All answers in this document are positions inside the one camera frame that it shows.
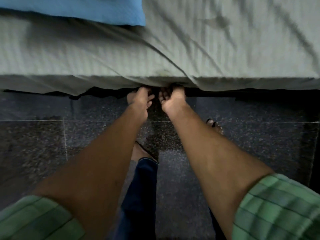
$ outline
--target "granite floor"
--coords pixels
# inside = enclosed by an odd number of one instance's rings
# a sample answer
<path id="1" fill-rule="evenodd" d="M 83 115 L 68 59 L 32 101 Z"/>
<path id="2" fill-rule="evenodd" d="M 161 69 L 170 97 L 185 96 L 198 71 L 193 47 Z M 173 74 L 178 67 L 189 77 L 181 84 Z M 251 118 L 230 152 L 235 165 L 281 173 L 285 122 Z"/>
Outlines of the granite floor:
<path id="1" fill-rule="evenodd" d="M 309 185 L 319 110 L 305 101 L 274 97 L 188 97 L 203 120 L 276 172 Z M 125 98 L 0 93 L 0 209 L 72 158 L 126 108 Z M 154 103 L 138 140 L 159 154 L 158 238 L 211 239 L 208 206 L 174 127 Z M 133 176 L 132 162 L 122 190 Z"/>

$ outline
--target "person's left hand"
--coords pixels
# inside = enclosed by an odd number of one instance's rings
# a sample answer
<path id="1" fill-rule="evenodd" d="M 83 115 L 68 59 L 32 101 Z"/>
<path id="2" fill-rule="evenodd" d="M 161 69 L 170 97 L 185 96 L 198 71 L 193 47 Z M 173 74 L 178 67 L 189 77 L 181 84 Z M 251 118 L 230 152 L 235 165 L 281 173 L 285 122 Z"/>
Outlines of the person's left hand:
<path id="1" fill-rule="evenodd" d="M 147 109 L 151 106 L 152 100 L 155 98 L 151 93 L 151 88 L 141 87 L 137 92 L 131 92 L 127 95 L 128 104 L 137 104 L 145 108 L 145 120 L 148 118 Z"/>

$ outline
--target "green plaid shirt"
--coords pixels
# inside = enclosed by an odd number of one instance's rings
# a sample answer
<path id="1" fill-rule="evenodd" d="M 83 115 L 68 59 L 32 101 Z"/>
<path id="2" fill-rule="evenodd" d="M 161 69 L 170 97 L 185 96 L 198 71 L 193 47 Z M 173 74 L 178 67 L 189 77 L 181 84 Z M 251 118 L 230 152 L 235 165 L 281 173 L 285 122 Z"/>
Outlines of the green plaid shirt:
<path id="1" fill-rule="evenodd" d="M 56 202 L 27 196 L 0 212 L 0 240 L 78 240 L 80 223 Z M 281 174 L 258 182 L 237 210 L 233 239 L 320 239 L 320 195 Z"/>

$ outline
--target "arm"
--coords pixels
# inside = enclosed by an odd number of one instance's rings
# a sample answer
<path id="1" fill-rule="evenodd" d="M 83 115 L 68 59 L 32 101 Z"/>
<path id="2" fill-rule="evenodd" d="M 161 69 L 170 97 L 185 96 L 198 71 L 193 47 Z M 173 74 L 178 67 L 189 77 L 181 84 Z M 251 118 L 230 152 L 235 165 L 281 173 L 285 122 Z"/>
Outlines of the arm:
<path id="1" fill-rule="evenodd" d="M 185 101 L 183 88 L 171 96 L 159 93 L 162 109 L 172 121 L 210 209 L 227 239 L 243 197 L 273 171 L 208 127 Z"/>
<path id="2" fill-rule="evenodd" d="M 114 123 L 61 170 L 43 180 L 33 194 L 58 202 L 76 217 L 92 239 L 102 238 L 112 224 L 131 154 L 151 105 L 140 88 Z"/>

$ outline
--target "hand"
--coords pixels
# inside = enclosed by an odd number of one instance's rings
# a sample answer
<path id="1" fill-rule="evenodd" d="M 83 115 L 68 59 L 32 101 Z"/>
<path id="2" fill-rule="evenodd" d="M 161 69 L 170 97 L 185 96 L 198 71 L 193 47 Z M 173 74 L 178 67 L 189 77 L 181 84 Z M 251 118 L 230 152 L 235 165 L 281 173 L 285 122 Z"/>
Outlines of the hand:
<path id="1" fill-rule="evenodd" d="M 129 105 L 133 105 L 135 109 L 144 110 L 144 120 L 148 118 L 147 109 L 151 106 L 152 101 L 155 98 L 154 94 L 151 94 L 151 88 L 141 87 L 137 92 L 131 92 L 127 95 L 127 102 Z"/>
<path id="2" fill-rule="evenodd" d="M 183 106 L 186 103 L 186 94 L 184 92 L 184 87 L 173 87 L 172 92 L 169 88 L 161 88 L 159 92 L 159 101 L 162 106 L 162 110 L 168 114 L 171 110 L 179 106 Z"/>

